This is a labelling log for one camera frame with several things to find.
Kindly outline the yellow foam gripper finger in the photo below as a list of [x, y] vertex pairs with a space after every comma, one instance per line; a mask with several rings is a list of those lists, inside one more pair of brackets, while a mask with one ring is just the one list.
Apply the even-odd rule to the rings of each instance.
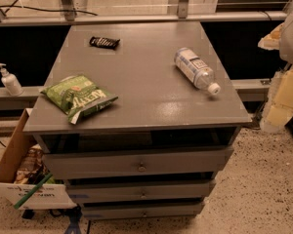
[[281, 23], [259, 41], [258, 47], [279, 50], [280, 58], [287, 62], [272, 78], [260, 120], [262, 131], [276, 133], [293, 117], [293, 25]]

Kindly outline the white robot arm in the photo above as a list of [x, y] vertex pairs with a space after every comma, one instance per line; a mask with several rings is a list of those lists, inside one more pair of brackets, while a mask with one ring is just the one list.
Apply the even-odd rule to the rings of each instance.
[[267, 133], [276, 133], [293, 117], [293, 9], [285, 22], [262, 38], [258, 46], [265, 50], [279, 50], [279, 56], [287, 62], [282, 71], [277, 71], [271, 81], [260, 120], [260, 128]]

